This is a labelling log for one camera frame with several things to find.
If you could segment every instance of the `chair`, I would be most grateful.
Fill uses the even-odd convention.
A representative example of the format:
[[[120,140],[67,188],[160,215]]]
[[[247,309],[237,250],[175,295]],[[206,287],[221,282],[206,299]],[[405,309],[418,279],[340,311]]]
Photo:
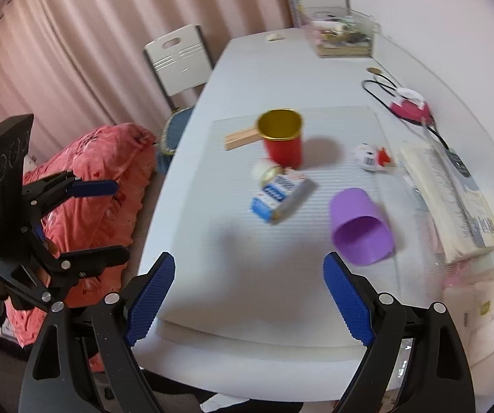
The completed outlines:
[[[166,174],[194,109],[179,109],[171,96],[205,84],[214,64],[205,48],[201,29],[194,24],[148,43],[143,53],[172,112],[163,129],[157,154],[157,170]]]

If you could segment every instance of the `transparent container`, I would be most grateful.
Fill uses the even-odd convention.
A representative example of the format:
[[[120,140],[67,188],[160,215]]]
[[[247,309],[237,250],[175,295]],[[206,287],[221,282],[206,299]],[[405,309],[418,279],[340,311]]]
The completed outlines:
[[[376,23],[340,6],[302,8],[303,29],[320,57],[370,57]]]

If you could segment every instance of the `table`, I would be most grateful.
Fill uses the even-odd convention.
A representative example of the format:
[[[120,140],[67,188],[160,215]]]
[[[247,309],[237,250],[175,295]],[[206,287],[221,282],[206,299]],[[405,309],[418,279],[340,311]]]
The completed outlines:
[[[303,31],[281,31],[284,40],[267,42],[267,33],[232,40],[202,93],[163,186],[144,247],[139,273],[145,273],[173,237],[211,122],[262,113],[270,108],[369,106],[378,117],[393,155],[405,140],[419,142],[410,128],[392,117],[361,87],[370,58],[320,59]],[[420,259],[413,223],[398,221],[397,255]],[[411,273],[402,285],[422,284]],[[400,299],[424,305],[421,299]],[[142,367],[188,385],[229,395],[275,401],[338,399],[365,351],[362,346],[308,347],[255,343],[201,332],[157,319],[146,339],[133,348]]]

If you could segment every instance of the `silver bolt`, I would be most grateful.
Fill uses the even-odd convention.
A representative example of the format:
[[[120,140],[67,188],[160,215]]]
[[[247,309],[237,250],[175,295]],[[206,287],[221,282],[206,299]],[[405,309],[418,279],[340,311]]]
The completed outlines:
[[[439,314],[443,314],[446,312],[446,306],[444,306],[442,303],[434,303],[434,310],[437,311]]]
[[[50,310],[52,312],[60,312],[65,307],[65,304],[62,301],[56,301]]]
[[[107,294],[104,301],[106,305],[114,305],[119,301],[119,294]]]
[[[384,305],[391,305],[394,303],[394,298],[390,294],[381,294],[379,295],[379,301]]]

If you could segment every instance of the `red blanket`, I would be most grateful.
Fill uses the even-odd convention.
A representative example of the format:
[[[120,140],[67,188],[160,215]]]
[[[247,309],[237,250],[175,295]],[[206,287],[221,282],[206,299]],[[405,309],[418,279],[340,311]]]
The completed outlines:
[[[113,197],[71,198],[42,220],[44,234],[60,252],[132,243],[136,215],[155,165],[154,142],[152,133],[135,124],[100,127],[24,175],[23,184],[27,184],[71,169],[83,180],[112,179],[119,183]],[[119,291],[125,266],[108,268],[99,278],[81,280],[69,292],[66,304],[91,305],[108,292]],[[20,345],[33,343],[45,313],[37,308],[15,310],[9,300],[6,306]]]

